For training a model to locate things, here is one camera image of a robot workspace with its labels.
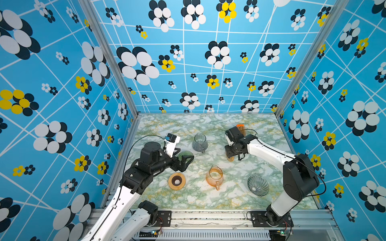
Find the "green glass dripper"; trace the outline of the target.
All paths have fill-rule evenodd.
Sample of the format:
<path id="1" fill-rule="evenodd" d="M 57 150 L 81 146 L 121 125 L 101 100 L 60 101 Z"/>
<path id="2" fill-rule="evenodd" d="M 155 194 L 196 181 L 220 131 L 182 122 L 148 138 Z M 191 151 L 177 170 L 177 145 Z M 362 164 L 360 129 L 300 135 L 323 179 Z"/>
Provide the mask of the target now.
<path id="1" fill-rule="evenodd" d="M 178 155 L 180 166 L 188 167 L 194 160 L 194 154 L 191 151 L 182 151 Z"/>

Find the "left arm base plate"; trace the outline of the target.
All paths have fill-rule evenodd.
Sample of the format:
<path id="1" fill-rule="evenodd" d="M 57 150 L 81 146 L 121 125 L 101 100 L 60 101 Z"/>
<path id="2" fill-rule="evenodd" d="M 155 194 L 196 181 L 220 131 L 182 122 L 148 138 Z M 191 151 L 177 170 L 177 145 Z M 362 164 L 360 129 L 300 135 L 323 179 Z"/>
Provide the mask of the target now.
<path id="1" fill-rule="evenodd" d="M 156 212 L 155 218 L 150 218 L 148 227 L 170 227 L 172 211 L 159 210 Z"/>

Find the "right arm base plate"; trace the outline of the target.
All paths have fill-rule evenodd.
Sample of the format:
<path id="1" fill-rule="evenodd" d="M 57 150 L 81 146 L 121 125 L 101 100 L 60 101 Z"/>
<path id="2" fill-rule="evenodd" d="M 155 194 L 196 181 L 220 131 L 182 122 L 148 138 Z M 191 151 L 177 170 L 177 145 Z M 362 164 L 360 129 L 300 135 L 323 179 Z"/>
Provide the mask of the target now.
<path id="1" fill-rule="evenodd" d="M 293 228 L 293 220 L 289 213 L 280 217 L 273 212 L 248 211 L 246 218 L 252 222 L 254 228 Z"/>

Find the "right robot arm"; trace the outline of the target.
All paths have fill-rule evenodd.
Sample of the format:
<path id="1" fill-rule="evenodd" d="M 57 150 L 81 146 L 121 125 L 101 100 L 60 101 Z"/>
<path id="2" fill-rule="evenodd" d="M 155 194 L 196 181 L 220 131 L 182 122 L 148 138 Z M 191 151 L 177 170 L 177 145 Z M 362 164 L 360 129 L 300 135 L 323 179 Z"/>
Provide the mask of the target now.
<path id="1" fill-rule="evenodd" d="M 236 156 L 241 161 L 246 154 L 250 154 L 282 172 L 283 192 L 266 209 L 265 220 L 270 226 L 281 224 L 285 216 L 320 185 L 319 176 L 307 155 L 283 152 L 255 135 L 243 135 L 237 127 L 227 130 L 225 137 L 228 142 L 225 146 L 227 158 Z"/>

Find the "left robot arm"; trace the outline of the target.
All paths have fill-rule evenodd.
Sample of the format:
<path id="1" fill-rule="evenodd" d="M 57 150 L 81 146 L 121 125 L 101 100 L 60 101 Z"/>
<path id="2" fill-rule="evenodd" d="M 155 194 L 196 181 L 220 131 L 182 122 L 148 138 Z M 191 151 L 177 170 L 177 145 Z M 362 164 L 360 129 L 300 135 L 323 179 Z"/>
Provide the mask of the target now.
<path id="1" fill-rule="evenodd" d="M 124 217 L 141 197 L 154 177 L 168 168 L 185 172 L 194 160 L 190 152 L 176 148 L 177 142 L 147 142 L 140 157 L 126 170 L 117 191 L 97 222 L 83 237 L 85 241 L 129 241 L 140 230 L 156 222 L 158 207 L 142 202 L 134 214 L 125 222 Z"/>

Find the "clear grey glass dripper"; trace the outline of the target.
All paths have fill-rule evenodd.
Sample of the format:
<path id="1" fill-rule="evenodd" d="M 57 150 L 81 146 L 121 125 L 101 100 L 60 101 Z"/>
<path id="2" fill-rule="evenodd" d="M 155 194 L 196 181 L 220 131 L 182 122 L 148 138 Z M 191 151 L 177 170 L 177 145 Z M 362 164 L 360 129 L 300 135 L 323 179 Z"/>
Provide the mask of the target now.
<path id="1" fill-rule="evenodd" d="M 251 175 L 247 180 L 247 186 L 254 195 L 263 197 L 269 192 L 268 182 L 261 176 Z"/>

